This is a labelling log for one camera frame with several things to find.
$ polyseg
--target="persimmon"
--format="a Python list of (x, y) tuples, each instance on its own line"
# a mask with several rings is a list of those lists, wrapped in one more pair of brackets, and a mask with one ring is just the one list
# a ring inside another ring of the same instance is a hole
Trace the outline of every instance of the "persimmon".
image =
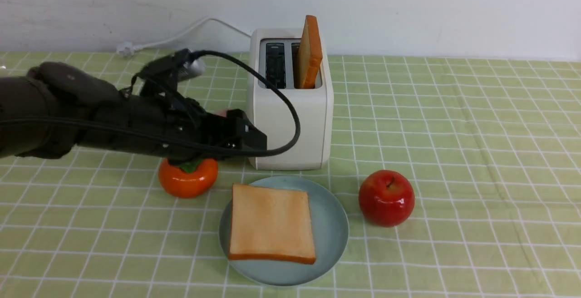
[(159, 167), (158, 177), (168, 194), (179, 198), (194, 198), (214, 185), (218, 178), (218, 162), (214, 159), (203, 159), (172, 166), (164, 159)]

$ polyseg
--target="plate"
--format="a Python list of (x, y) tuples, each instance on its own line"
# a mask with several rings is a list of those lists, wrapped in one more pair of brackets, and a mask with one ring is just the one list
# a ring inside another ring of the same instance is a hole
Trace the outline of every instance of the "plate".
[[(272, 176), (250, 185), (309, 193), (317, 261), (313, 265), (305, 265), (286, 261), (228, 260), (230, 266), (254, 282), (276, 287), (304, 285), (330, 271), (341, 259), (349, 238), (349, 221), (339, 200), (325, 187), (298, 176)], [(220, 246), (226, 256), (230, 246), (231, 217), (232, 201), (220, 219)]]

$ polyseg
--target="persimmon calyx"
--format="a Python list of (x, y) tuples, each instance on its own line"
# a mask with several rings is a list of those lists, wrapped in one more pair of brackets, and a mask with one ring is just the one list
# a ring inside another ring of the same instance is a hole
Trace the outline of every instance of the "persimmon calyx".
[(202, 163), (203, 160), (197, 159), (190, 162), (185, 162), (180, 164), (180, 169), (186, 173), (193, 173), (197, 170), (197, 167)]

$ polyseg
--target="white power cord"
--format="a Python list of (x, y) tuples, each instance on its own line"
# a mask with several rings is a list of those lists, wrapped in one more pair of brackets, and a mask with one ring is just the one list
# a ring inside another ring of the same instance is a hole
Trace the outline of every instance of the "white power cord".
[(194, 30), (195, 28), (199, 27), (200, 25), (202, 25), (203, 23), (205, 23), (206, 21), (209, 21), (209, 20), (213, 20), (213, 21), (216, 21), (218, 23), (221, 23), (222, 25), (230, 27), (231, 29), (234, 29), (235, 31), (237, 31), (240, 34), (243, 34), (245, 36), (248, 36), (248, 37), (252, 36), (250, 33), (247, 33), (246, 31), (243, 31), (243, 30), (239, 29), (238, 27), (236, 27), (230, 23), (227, 23), (226, 21), (223, 21), (223, 20), (220, 20), (217, 18), (212, 18), (212, 17), (205, 17), (202, 19), (198, 19), (193, 24), (191, 24), (189, 27), (187, 27), (187, 29), (185, 29), (183, 32), (178, 33), (177, 35), (172, 36), (168, 39), (159, 40), (158, 42), (151, 42), (151, 43), (146, 43), (146, 44), (133, 44), (131, 42), (123, 42), (117, 46), (117, 54), (119, 54), (120, 56), (123, 56), (123, 58), (130, 58), (135, 54), (135, 52), (138, 52), (138, 51), (143, 50), (145, 48), (153, 48), (155, 46), (168, 44), (170, 42), (173, 42), (174, 40), (177, 40), (180, 37), (187, 35), (189, 32), (191, 32), (192, 30)]

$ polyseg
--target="finger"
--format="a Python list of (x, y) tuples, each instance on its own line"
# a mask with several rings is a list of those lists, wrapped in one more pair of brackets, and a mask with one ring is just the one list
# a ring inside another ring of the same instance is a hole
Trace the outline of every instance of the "finger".
[(228, 112), (228, 108), (225, 108), (224, 110), (220, 110), (218, 112), (215, 112), (214, 114), (221, 116), (221, 117), (225, 117), (227, 112)]

